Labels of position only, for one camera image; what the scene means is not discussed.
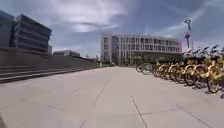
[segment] white cloud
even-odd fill
[[[133,0],[39,0],[31,16],[49,25],[68,26],[75,32],[118,27],[120,19],[132,10]]]
[[[192,22],[196,22],[203,14],[205,13],[205,7],[202,7],[200,9],[198,9],[196,12],[194,12],[192,14],[192,16],[185,18],[186,19],[190,19]],[[171,33],[178,33],[180,31],[183,31],[183,29],[186,29],[187,25],[184,23],[184,21],[181,21],[180,23],[173,25],[173,26],[169,26],[166,29],[164,29],[164,32],[171,32]]]
[[[177,14],[180,14],[180,15],[189,15],[189,12],[181,9],[181,8],[178,8],[176,6],[173,6],[173,5],[168,5],[168,9],[174,13],[177,13]]]

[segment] bicycle seat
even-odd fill
[[[208,48],[209,48],[209,47],[205,47],[205,48],[203,49],[203,51],[206,51],[206,50],[208,50]]]
[[[220,58],[220,56],[212,56],[211,57],[211,60],[214,60],[214,61],[216,61],[217,62],[217,60]]]
[[[191,53],[192,52],[192,50],[189,50],[187,53]]]
[[[214,47],[212,47],[212,50],[218,48],[218,46],[219,46],[219,45],[215,45]]]
[[[211,54],[218,53],[218,50],[211,50]]]

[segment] stone pavement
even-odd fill
[[[103,68],[0,85],[0,128],[223,128],[220,94]]]

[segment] sky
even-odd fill
[[[53,50],[100,53],[101,33],[176,37],[187,49],[224,44],[224,0],[0,0],[0,10],[25,14],[52,29]]]

